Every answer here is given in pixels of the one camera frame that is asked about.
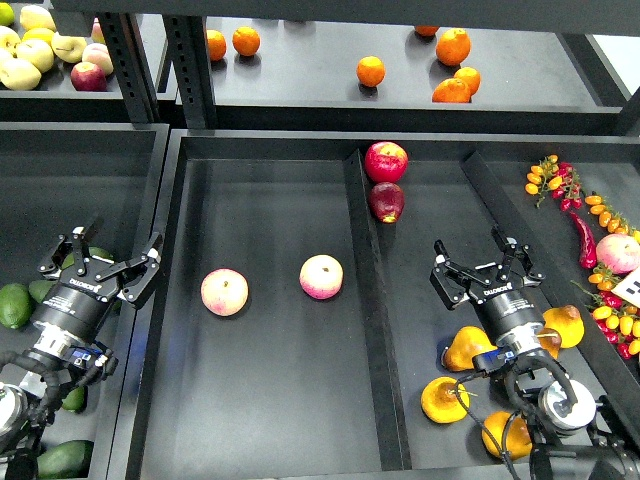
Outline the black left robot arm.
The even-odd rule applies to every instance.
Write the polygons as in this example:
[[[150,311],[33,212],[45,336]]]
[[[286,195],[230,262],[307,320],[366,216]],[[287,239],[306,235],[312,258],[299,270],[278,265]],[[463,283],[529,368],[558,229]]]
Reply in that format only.
[[[1,386],[1,476],[34,479],[46,427],[64,399],[112,375],[117,360],[97,336],[117,302],[142,308],[160,280],[163,236],[151,234],[142,252],[116,262],[90,251],[102,220],[58,236],[38,266],[52,286],[31,316],[40,331],[21,353],[5,351],[2,366],[25,375],[17,385]]]

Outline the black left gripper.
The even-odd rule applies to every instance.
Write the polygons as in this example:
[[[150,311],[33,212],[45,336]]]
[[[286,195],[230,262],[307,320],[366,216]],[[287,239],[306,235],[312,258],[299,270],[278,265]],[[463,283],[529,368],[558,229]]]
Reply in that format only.
[[[153,232],[141,254],[115,263],[89,259],[89,242],[99,229],[100,217],[94,215],[69,235],[59,234],[37,271],[45,279],[59,279],[57,295],[67,303],[91,300],[111,304],[121,299],[142,308],[160,279],[162,234]],[[73,264],[63,265],[68,256]]]

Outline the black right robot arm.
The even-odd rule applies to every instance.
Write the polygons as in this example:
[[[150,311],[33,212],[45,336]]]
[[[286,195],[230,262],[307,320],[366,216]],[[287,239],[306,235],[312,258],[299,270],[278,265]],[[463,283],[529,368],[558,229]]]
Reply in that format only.
[[[502,259],[475,267],[454,262],[442,241],[434,244],[430,281],[445,307],[469,303],[492,344],[471,356],[466,381],[502,381],[514,412],[505,424],[522,418],[532,440],[529,475],[533,479],[636,479],[639,456],[615,431],[619,424],[606,397],[594,398],[544,349],[538,338],[543,316],[530,291],[545,279],[529,256],[528,245],[493,227]]]

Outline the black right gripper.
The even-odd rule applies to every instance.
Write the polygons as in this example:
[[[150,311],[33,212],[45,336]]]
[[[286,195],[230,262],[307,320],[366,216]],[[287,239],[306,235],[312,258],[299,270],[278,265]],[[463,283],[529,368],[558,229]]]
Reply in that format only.
[[[430,281],[448,310],[469,301],[482,305],[508,292],[538,287],[545,280],[546,276],[533,265],[528,244],[509,237],[497,224],[492,227],[491,235],[502,259],[473,269],[452,261],[444,243],[435,241],[436,257]]]

